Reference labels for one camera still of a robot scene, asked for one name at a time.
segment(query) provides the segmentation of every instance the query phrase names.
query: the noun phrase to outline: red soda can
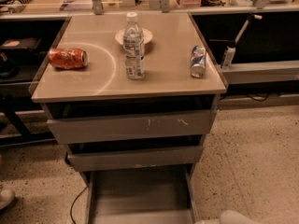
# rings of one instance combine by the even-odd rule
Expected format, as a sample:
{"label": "red soda can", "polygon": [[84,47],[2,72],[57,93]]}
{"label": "red soda can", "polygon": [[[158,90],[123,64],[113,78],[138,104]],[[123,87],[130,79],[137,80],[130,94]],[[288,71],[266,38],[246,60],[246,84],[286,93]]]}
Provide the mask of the red soda can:
{"label": "red soda can", "polygon": [[82,49],[51,49],[49,62],[53,67],[70,70],[87,66],[88,59]]}

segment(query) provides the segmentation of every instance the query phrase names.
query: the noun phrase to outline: countertop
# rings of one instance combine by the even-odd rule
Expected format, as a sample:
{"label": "countertop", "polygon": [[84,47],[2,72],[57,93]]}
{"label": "countertop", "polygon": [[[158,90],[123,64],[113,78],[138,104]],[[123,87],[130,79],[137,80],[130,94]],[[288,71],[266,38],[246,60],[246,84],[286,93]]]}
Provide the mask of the countertop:
{"label": "countertop", "polygon": [[190,75],[191,51],[202,42],[186,13],[138,13],[139,23],[153,34],[146,45],[145,78],[126,76],[122,46],[115,34],[125,27],[125,14],[75,16],[58,48],[84,49],[88,65],[58,70],[48,64],[32,99],[39,103],[117,98],[224,93],[217,69],[206,57],[203,78]]}

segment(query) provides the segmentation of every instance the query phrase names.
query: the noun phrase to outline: speckled floor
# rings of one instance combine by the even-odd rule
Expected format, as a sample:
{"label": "speckled floor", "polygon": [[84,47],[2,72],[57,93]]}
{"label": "speckled floor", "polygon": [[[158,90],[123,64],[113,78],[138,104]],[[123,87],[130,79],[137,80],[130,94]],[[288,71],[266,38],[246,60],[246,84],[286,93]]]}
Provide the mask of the speckled floor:
{"label": "speckled floor", "polygon": [[[233,209],[263,224],[298,224],[299,97],[223,100],[219,109],[192,176],[200,218]],[[21,116],[30,129],[47,129],[42,113]],[[13,132],[8,125],[0,136]],[[72,223],[71,204],[85,185],[64,162],[63,146],[48,142],[0,152],[0,189],[17,196],[0,211],[1,224]],[[85,190],[74,205],[77,223],[84,223],[86,202]]]}

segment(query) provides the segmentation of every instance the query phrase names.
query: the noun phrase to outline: soda can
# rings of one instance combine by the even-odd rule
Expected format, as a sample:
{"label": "soda can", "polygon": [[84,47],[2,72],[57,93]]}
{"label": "soda can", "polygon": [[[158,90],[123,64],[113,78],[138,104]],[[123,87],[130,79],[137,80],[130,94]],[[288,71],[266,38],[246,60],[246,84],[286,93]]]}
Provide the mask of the soda can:
{"label": "soda can", "polygon": [[49,63],[53,67],[70,70],[87,66],[88,59],[82,49],[51,49]]}
{"label": "soda can", "polygon": [[195,46],[192,49],[190,73],[192,77],[201,78],[206,71],[206,49]]}

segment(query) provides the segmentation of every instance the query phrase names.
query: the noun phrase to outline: top drawer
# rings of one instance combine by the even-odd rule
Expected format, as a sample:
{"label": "top drawer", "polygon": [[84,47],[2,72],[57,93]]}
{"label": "top drawer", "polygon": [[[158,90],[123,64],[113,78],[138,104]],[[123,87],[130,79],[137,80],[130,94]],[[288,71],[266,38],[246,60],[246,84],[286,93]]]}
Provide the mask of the top drawer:
{"label": "top drawer", "polygon": [[77,104],[48,125],[61,144],[196,135],[209,133],[213,112],[209,102],[194,97]]}

